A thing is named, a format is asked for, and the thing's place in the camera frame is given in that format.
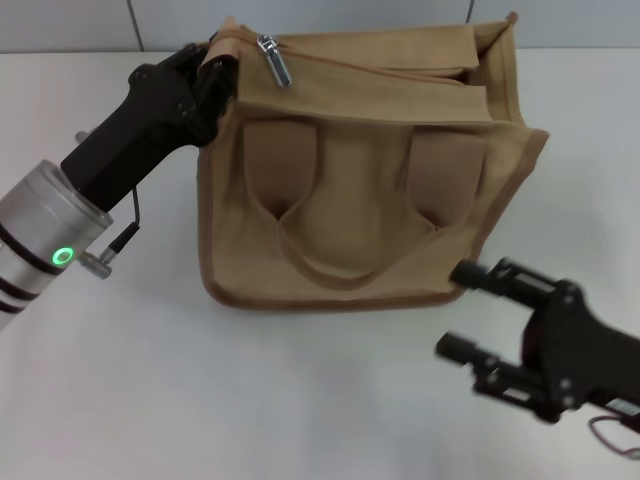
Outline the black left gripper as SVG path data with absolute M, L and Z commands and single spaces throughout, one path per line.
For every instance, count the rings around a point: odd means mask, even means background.
M 208 43 L 190 43 L 129 76 L 122 104 L 60 164 L 71 185 L 110 211 L 173 151 L 206 146 L 235 97 L 239 61 L 202 64 Z

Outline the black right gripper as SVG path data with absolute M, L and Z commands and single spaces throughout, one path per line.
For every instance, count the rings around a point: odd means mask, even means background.
M 542 408 L 553 422 L 590 403 L 618 414 L 625 425 L 639 423 L 639 340 L 600 321 L 578 285 L 556 283 L 506 258 L 491 269 L 462 260 L 451 281 L 539 306 L 522 339 L 522 364 L 534 372 L 452 333 L 436 343 L 437 356 L 471 367 L 476 393 L 531 411 Z

